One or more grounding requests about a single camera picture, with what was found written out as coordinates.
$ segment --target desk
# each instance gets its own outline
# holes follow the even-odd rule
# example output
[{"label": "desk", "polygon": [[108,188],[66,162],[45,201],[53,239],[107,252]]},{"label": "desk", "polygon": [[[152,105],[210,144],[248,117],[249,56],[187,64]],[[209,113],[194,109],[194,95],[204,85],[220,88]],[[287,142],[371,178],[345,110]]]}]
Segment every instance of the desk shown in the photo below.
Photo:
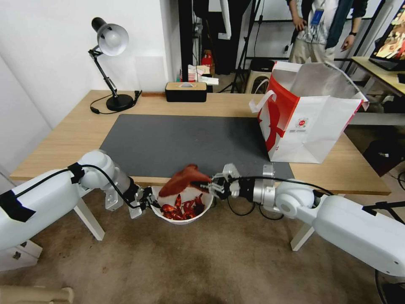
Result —
[{"label": "desk", "polygon": [[[405,84],[398,82],[398,71],[391,72],[380,68],[368,60],[368,57],[352,57],[356,65],[371,76],[365,85],[363,94],[367,94],[375,82],[380,83],[395,95],[405,95]],[[351,125],[405,125],[405,115],[396,113],[357,113]]]},{"label": "desk", "polygon": [[[43,172],[65,168],[75,163],[88,151],[98,149],[113,126],[119,113],[97,115],[90,111],[93,100],[109,91],[90,91],[79,104],[48,135],[37,149],[12,173],[11,178],[28,180]],[[140,97],[138,103],[126,114],[192,115],[220,117],[255,117],[248,106],[251,99],[259,100],[261,95],[251,94],[207,94],[205,103],[168,103],[164,97]],[[105,100],[94,104],[102,111],[108,111]],[[322,164],[291,163],[296,179],[319,185],[334,193],[388,195],[389,188],[371,168],[361,153],[343,133]],[[164,177],[133,176],[135,183],[162,185]],[[104,231],[81,203],[75,211],[93,232],[102,239]],[[292,241],[294,250],[311,235],[311,227],[305,227]]]}]

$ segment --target bag handle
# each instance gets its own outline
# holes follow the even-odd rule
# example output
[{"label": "bag handle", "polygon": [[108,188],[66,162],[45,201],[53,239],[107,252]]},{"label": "bag handle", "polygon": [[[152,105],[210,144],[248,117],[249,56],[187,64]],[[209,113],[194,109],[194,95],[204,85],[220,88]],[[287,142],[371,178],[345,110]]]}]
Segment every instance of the bag handle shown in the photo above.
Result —
[{"label": "bag handle", "polygon": [[269,99],[270,97],[275,101],[277,98],[277,94],[274,93],[273,90],[269,90],[266,92],[266,94],[263,95],[258,104],[255,104],[253,99],[249,101],[249,107],[252,113],[258,113],[265,105],[267,99]]},{"label": "bag handle", "polygon": [[255,94],[257,94],[257,91],[260,89],[260,87],[263,85],[263,84],[265,84],[265,83],[269,83],[269,79],[268,78],[266,78],[265,80],[263,80],[258,86],[257,86],[257,88],[256,88],[256,91],[254,91],[254,93]]}]

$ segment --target lamp shade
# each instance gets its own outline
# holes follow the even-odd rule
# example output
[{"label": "lamp shade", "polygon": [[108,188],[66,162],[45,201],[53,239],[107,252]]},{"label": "lamp shade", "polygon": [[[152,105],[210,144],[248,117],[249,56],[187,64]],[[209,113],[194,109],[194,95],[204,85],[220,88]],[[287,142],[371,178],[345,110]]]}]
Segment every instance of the lamp shade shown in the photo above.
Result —
[{"label": "lamp shade", "polygon": [[123,27],[106,23],[100,17],[92,20],[92,27],[97,32],[97,43],[104,54],[117,56],[126,49],[129,36]]}]

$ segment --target pants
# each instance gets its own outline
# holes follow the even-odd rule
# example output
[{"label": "pants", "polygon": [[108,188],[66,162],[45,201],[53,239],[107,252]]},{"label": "pants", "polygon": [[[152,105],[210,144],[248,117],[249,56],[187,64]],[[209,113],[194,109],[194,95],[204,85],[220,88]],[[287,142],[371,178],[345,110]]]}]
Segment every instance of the pants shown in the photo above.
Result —
[{"label": "pants", "polygon": [[324,44],[309,43],[300,39],[295,39],[292,46],[289,62],[305,63],[308,58],[312,62],[331,62],[335,58],[335,48],[325,49]]}]

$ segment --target crayfish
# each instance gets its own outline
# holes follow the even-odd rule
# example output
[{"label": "crayfish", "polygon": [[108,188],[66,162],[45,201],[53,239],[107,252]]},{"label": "crayfish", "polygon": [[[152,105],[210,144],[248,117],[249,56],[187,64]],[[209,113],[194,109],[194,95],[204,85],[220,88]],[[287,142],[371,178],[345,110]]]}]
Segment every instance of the crayfish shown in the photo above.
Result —
[{"label": "crayfish", "polygon": [[160,211],[163,216],[171,220],[188,220],[200,215],[204,211],[204,204],[200,196],[196,196],[191,201],[181,202],[180,194],[177,196],[174,206],[165,204],[161,207]]}]

